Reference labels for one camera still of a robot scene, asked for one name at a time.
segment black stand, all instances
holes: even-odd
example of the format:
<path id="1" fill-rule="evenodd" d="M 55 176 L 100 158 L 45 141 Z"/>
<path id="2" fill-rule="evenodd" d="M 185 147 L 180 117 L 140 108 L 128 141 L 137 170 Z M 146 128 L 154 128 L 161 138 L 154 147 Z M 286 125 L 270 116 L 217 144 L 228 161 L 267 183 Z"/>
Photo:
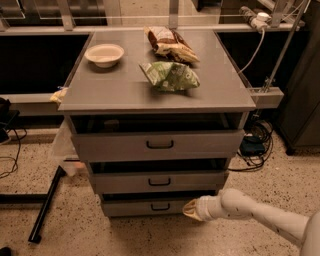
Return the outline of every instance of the black stand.
<path id="1" fill-rule="evenodd" d="M 39 235 L 40 229 L 42 227 L 43 221 L 49 210 L 52 198 L 59 184 L 60 178 L 65 176 L 66 172 L 61 166 L 58 167 L 54 178 L 52 180 L 51 186 L 47 194 L 31 194 L 31 195 L 1 195 L 0 194 L 0 204 L 35 204 L 42 203 L 42 207 L 38 214 L 38 218 L 33 226 L 31 234 L 28 241 L 31 243 L 39 244 L 41 241 L 41 236 Z"/>

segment green snack bag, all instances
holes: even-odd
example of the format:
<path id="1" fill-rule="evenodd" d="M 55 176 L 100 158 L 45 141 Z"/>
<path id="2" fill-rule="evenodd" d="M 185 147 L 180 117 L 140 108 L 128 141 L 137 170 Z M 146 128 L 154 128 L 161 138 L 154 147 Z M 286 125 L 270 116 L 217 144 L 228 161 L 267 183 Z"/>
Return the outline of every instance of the green snack bag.
<path id="1" fill-rule="evenodd" d="M 158 91 L 174 92 L 200 86 L 198 76 L 185 64 L 158 61 L 142 63 L 140 68 Z"/>

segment power cord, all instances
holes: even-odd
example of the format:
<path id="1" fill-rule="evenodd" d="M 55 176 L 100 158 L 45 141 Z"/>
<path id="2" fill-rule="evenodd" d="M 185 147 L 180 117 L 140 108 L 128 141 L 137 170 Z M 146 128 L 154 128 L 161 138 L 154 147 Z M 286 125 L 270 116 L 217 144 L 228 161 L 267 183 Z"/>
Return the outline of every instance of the power cord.
<path id="1" fill-rule="evenodd" d="M 257 53 L 258 53 L 258 51 L 260 50 L 260 47 L 261 47 L 261 45 L 262 45 L 262 42 L 263 42 L 263 39 L 264 39 L 264 36 L 265 36 L 265 33 L 266 33 L 266 31 L 265 31 L 264 28 L 262 28 L 261 33 L 262 33 L 262 35 L 261 35 L 260 43 L 259 43 L 257 49 L 256 49 L 255 52 L 253 53 L 253 55 L 252 55 L 251 59 L 249 60 L 248 64 L 245 65 L 244 68 L 242 68 L 242 69 L 238 72 L 238 74 L 241 74 L 247 67 L 250 66 L 251 62 L 254 60 L 254 58 L 256 57 L 256 55 L 257 55 Z"/>
<path id="2" fill-rule="evenodd" d="M 237 155 L 242 158 L 249 166 L 242 169 L 233 169 L 228 168 L 230 171 L 234 172 L 254 172 L 259 171 L 269 159 L 272 149 L 273 149 L 273 140 L 272 132 L 273 126 L 270 122 L 264 120 L 254 120 L 249 121 L 246 128 L 247 135 L 243 140 L 248 140 L 250 143 L 259 143 L 264 146 L 263 151 L 259 151 L 256 154 L 244 155 L 241 153 L 241 150 L 237 152 Z"/>
<path id="3" fill-rule="evenodd" d="M 284 17 L 281 19 L 281 21 L 284 21 L 286 20 L 287 18 L 291 17 L 292 15 L 294 15 L 294 13 L 299 10 L 299 8 L 302 6 L 303 4 L 303 1 L 301 1 L 301 3 L 290 13 L 290 14 L 287 14 L 287 15 L 283 15 Z"/>
<path id="4" fill-rule="evenodd" d="M 11 141 L 18 141 L 18 151 L 16 153 L 16 157 L 15 158 L 11 157 L 11 156 L 0 156 L 0 159 L 7 159 L 7 160 L 12 160 L 13 161 L 13 165 L 11 167 L 11 170 L 0 173 L 0 179 L 6 178 L 10 174 L 12 174 L 13 172 L 16 172 L 18 170 L 18 159 L 19 159 L 20 150 L 21 150 L 21 140 L 27 136 L 27 130 L 26 129 L 23 129 L 25 134 L 22 135 L 21 137 L 19 137 L 19 135 L 18 135 L 18 133 L 17 133 L 17 131 L 15 129 L 11 129 L 11 130 L 16 135 L 16 139 L 12 139 Z"/>

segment snack bag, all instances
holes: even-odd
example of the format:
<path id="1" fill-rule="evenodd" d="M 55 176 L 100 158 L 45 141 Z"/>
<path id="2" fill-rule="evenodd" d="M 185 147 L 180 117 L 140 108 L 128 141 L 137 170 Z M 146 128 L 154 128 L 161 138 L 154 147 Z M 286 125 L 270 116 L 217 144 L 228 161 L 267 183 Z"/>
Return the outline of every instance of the snack bag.
<path id="1" fill-rule="evenodd" d="M 194 51 L 176 31 L 166 27 L 144 27 L 144 33 L 156 54 L 176 62 L 199 62 Z"/>
<path id="2" fill-rule="evenodd" d="M 158 61 L 140 64 L 140 68 L 158 91 L 174 92 L 200 86 L 198 76 L 181 63 Z"/>

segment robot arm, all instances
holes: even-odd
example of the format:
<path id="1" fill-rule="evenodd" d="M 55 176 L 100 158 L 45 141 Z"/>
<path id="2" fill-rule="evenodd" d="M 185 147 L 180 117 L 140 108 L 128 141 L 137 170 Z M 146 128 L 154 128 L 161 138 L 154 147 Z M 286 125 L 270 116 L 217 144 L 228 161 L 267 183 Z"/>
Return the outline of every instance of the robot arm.
<path id="1" fill-rule="evenodd" d="M 311 243 L 313 247 L 318 246 L 317 252 L 320 252 L 320 229 L 310 229 L 310 225 L 315 225 L 315 222 L 318 223 L 317 227 L 320 227 L 320 213 L 314 215 L 317 216 L 316 219 L 312 217 L 312 220 L 309 221 L 306 216 L 258 203 L 236 189 L 225 189 L 220 191 L 217 196 L 202 196 L 194 199 L 184 206 L 183 213 L 199 221 L 211 221 L 217 218 L 253 218 L 297 246 L 303 246 L 302 251 L 305 249 L 304 245 L 307 245 L 308 237 L 310 237 L 308 231 L 313 230 L 311 236 L 318 237 L 318 243 Z"/>

